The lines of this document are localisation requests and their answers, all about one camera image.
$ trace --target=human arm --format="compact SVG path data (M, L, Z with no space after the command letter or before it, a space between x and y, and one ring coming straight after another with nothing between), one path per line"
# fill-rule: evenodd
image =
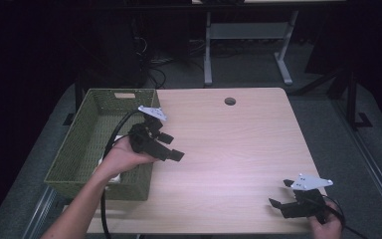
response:
M42 238L84 238L110 179L141 163L156 160L148 154L132 151L128 137L118 140L73 202Z
M326 205L336 210L336 205L326 202ZM342 224L340 220L331 212L325 211L325 224L318 222L315 216L308 217L313 239L340 239L342 234Z

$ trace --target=forearm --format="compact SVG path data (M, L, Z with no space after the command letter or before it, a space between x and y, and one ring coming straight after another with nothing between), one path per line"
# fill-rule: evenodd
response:
M84 238L107 179L95 173L42 238Z

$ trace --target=light wood table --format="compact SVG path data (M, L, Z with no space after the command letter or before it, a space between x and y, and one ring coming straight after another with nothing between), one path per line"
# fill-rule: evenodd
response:
M155 162L147 201L108 201L111 233L229 234L308 231L284 219L269 197L293 202L284 179L318 176L282 89L158 91L168 116L161 131L180 162ZM225 98L236 104L227 106ZM102 232L99 210L89 233Z

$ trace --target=basket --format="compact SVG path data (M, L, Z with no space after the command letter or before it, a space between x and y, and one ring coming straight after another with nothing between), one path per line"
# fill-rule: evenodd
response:
M159 108L155 90L90 89L45 178L45 183L68 198L86 184L119 121L139 106ZM133 115L118 134L126 135L142 114ZM143 201L148 198L152 163L124 172L119 182L110 182L106 199Z

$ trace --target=floor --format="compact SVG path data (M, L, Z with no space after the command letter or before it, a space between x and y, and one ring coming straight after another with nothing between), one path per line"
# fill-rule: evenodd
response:
M273 52L281 41L233 42L219 47L213 58L211 88L283 88L295 91L321 77L306 74L304 67L312 46L292 44L286 63L294 83L282 82ZM157 69L166 76L165 89L203 88L203 58L172 62ZM159 83L162 74L151 71ZM330 83L304 96L289 97L301 131L321 177L331 178L327 194L338 200L347 225L368 236L382 238L382 114L371 94L358 86L358 113L365 113L372 127L352 130L343 118L346 96L331 101L326 96ZM145 88L154 88L148 81ZM68 114L75 112L74 86L67 89L56 105L25 165L0 208L0 238L37 238L61 213L69 201L48 189L43 182L69 127ZM136 235L112 235L113 238L135 238ZM102 234L87 238L103 238ZM200 238L199 235L146 235L145 238ZM214 238L310 238L303 235L215 235ZM344 230L343 238L359 238Z

